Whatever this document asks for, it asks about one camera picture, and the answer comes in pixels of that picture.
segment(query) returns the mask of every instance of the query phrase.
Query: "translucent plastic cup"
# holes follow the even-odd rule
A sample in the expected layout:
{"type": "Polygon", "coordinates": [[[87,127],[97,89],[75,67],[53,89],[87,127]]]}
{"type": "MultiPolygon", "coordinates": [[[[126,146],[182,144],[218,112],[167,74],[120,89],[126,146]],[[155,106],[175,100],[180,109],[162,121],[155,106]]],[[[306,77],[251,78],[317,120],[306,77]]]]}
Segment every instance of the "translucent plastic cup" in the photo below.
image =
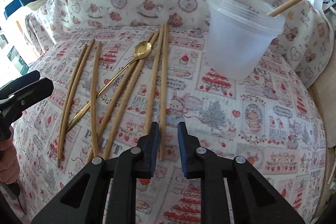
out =
{"type": "Polygon", "coordinates": [[[272,39],[283,32],[285,17],[266,14],[273,7],[262,0],[207,0],[210,29],[208,64],[220,75],[243,80],[253,71],[272,39]]]}

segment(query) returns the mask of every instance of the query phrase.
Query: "screw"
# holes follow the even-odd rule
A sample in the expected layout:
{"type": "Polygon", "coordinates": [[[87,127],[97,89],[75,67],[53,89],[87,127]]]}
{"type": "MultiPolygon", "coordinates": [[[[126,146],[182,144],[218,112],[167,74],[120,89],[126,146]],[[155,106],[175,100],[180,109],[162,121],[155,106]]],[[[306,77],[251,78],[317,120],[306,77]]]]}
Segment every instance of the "screw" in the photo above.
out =
{"type": "Polygon", "coordinates": [[[131,153],[132,154],[139,154],[141,152],[141,148],[140,147],[133,147],[131,149],[131,153]]]}
{"type": "Polygon", "coordinates": [[[196,152],[197,153],[199,153],[199,154],[205,154],[206,153],[206,148],[204,148],[204,147],[198,147],[197,149],[196,149],[196,152]]]}
{"type": "Polygon", "coordinates": [[[244,164],[246,162],[246,159],[242,156],[238,156],[236,158],[236,162],[238,162],[239,164],[244,164]]]}
{"type": "Polygon", "coordinates": [[[95,157],[95,158],[92,160],[92,163],[93,163],[94,165],[98,165],[98,164],[101,164],[102,161],[103,161],[102,158],[100,158],[100,157],[95,157]]]}

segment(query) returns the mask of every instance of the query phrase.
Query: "human hand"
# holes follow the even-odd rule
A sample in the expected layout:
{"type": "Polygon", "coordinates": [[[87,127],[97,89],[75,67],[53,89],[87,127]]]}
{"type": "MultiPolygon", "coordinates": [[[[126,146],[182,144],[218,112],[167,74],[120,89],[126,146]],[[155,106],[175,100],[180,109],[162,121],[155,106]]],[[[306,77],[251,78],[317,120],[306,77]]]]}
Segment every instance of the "human hand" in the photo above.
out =
{"type": "Polygon", "coordinates": [[[16,181],[20,173],[20,165],[16,157],[16,148],[13,144],[14,129],[9,128],[12,135],[4,142],[0,142],[0,151],[3,151],[2,160],[0,160],[0,181],[11,184],[16,181]]]}

